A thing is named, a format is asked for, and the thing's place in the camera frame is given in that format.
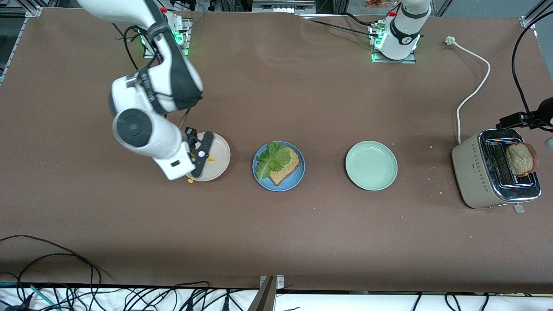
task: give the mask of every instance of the blue plate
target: blue plate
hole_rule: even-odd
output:
[[[255,168],[257,167],[257,163],[259,163],[259,161],[257,161],[257,157],[260,156],[261,153],[263,153],[265,150],[267,150],[267,148],[269,148],[269,144],[265,144],[263,147],[261,147],[259,150],[257,150],[257,153],[253,157],[253,163],[252,163],[253,176],[255,177],[257,182],[263,188],[271,190],[271,191],[276,191],[276,192],[287,191],[287,190],[292,189],[293,187],[295,187],[297,184],[300,183],[301,179],[304,177],[304,174],[305,174],[305,160],[304,160],[304,155],[301,154],[301,151],[299,149],[297,149],[296,146],[294,146],[291,143],[287,143],[287,142],[279,142],[279,143],[281,143],[281,144],[283,144],[287,147],[292,148],[298,154],[298,156],[300,157],[300,166],[298,168],[296,168],[296,170],[292,174],[290,174],[290,176],[286,177],[286,179],[284,179],[280,183],[280,185],[275,186],[273,181],[268,177],[263,178],[263,180],[259,180],[255,176]]]

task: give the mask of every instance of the lettuce leaf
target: lettuce leaf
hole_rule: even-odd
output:
[[[283,144],[272,141],[268,148],[257,157],[257,161],[259,163],[255,168],[255,176],[262,180],[269,177],[271,172],[282,170],[290,162],[290,151]]]

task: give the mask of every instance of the white power cable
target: white power cable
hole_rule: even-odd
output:
[[[480,90],[480,88],[482,87],[482,85],[484,84],[484,82],[486,81],[486,79],[488,79],[488,76],[489,76],[489,72],[490,70],[492,69],[492,67],[490,66],[489,62],[487,60],[485,60],[483,57],[481,57],[480,55],[477,55],[467,49],[465,49],[464,47],[460,46],[457,44],[457,42],[455,42],[455,38],[454,37],[447,37],[446,40],[445,40],[445,43],[446,45],[453,45],[453,46],[456,46],[458,48],[460,48],[461,50],[481,59],[484,63],[486,63],[486,65],[488,65],[488,72],[486,73],[486,75],[484,76],[484,79],[482,80],[482,82],[480,82],[480,85],[478,85],[478,87],[476,88],[476,90],[474,92],[472,92],[472,94],[470,94],[467,98],[465,98],[465,100],[463,100],[461,102],[461,104],[459,105],[459,107],[457,107],[457,141],[459,142],[459,144],[461,144],[461,117],[459,116],[459,111],[461,110],[461,107],[463,107],[463,105],[469,100],[471,99],[472,96],[474,96],[476,93],[478,93],[478,91]]]

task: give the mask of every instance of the plate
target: plate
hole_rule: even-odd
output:
[[[353,183],[377,191],[390,186],[398,175],[398,162],[385,145],[365,141],[353,146],[346,157],[346,171]]]
[[[202,140],[204,134],[205,132],[199,133],[198,139]],[[208,161],[204,165],[204,171],[200,177],[192,177],[192,172],[190,172],[186,175],[188,178],[197,180],[198,182],[209,182],[221,176],[227,169],[228,164],[231,162],[231,148],[221,135],[213,133],[213,137],[213,144],[211,145],[209,154],[215,161]]]
[[[297,149],[296,146],[294,146],[291,143],[287,143],[287,142],[279,142],[279,143],[281,143],[281,144],[283,144],[287,147],[292,148],[298,154],[298,156],[300,157],[300,166],[298,168],[296,168],[296,170],[292,174],[290,174],[290,176],[286,177],[280,183],[280,185],[276,186],[273,183],[273,181],[268,177],[263,178],[262,180],[259,180],[255,176],[255,168],[257,167],[257,163],[259,163],[259,161],[257,161],[257,157],[260,156],[261,153],[263,153],[265,150],[267,150],[267,148],[269,148],[269,144],[265,144],[263,147],[261,147],[259,150],[257,150],[257,153],[253,157],[253,162],[252,162],[252,172],[253,172],[253,176],[257,180],[257,182],[263,188],[265,188],[267,190],[271,190],[271,191],[276,191],[276,192],[287,191],[287,190],[292,189],[293,187],[295,187],[297,184],[300,183],[301,179],[304,177],[304,174],[305,174],[305,160],[304,160],[304,155],[301,154],[301,151],[299,149]]]

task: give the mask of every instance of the toaster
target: toaster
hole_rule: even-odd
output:
[[[522,214],[522,203],[541,194],[536,173],[517,177],[507,162],[510,144],[523,142],[514,129],[488,129],[455,146],[453,169],[463,201],[474,209],[512,205]]]

